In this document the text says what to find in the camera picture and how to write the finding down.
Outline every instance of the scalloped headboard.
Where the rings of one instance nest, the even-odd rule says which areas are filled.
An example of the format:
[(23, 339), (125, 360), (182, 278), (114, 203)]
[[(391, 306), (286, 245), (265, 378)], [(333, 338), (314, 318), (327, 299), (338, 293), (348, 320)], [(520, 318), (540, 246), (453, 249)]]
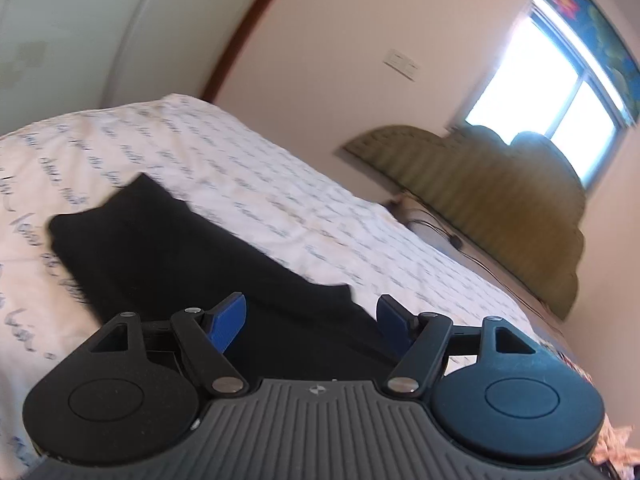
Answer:
[(564, 319), (578, 290), (584, 187), (546, 137), (506, 145), (484, 126), (447, 137), (385, 126), (345, 150), (411, 191)]

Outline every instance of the wooden door frame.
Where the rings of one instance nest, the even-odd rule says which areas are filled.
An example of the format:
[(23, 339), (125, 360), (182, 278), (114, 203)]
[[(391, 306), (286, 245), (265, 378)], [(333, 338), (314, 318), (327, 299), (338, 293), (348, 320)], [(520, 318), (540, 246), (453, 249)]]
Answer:
[(231, 40), (229, 40), (225, 51), (222, 53), (222, 56), (220, 56), (217, 65), (213, 69), (209, 81), (202, 92), (201, 99), (203, 101), (212, 103), (216, 99), (234, 63), (272, 1), (273, 0), (255, 0), (252, 3), (252, 6), (245, 14), (242, 22), (231, 37)]

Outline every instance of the electrical outlet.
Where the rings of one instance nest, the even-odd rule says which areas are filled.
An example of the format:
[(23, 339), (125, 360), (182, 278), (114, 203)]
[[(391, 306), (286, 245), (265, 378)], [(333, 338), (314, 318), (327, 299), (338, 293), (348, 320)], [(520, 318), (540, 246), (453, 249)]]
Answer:
[(415, 81), (415, 76), (418, 70), (420, 70), (420, 67), (413, 59), (410, 59), (402, 52), (398, 52), (393, 48), (386, 53), (383, 62), (411, 81)]

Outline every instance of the bed sheet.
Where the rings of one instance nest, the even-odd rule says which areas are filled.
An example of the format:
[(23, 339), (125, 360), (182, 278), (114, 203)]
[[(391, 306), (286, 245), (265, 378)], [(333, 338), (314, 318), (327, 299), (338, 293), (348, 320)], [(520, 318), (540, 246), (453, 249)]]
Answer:
[(98, 327), (47, 219), (99, 205), (140, 172), (307, 279), (350, 284), (372, 316), (391, 294), (416, 314), (466, 325), (494, 314), (534, 336), (502, 291), (211, 104), (171, 95), (41, 121), (0, 139), (1, 479), (36, 460), (29, 389)]

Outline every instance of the window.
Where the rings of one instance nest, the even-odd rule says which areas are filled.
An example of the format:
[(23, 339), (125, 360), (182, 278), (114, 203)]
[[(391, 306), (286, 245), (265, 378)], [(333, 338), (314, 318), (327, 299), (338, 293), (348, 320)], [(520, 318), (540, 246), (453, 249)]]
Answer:
[(630, 116), (598, 61), (544, 0), (532, 0), (500, 67), (466, 115), (506, 143), (547, 136), (587, 186)]

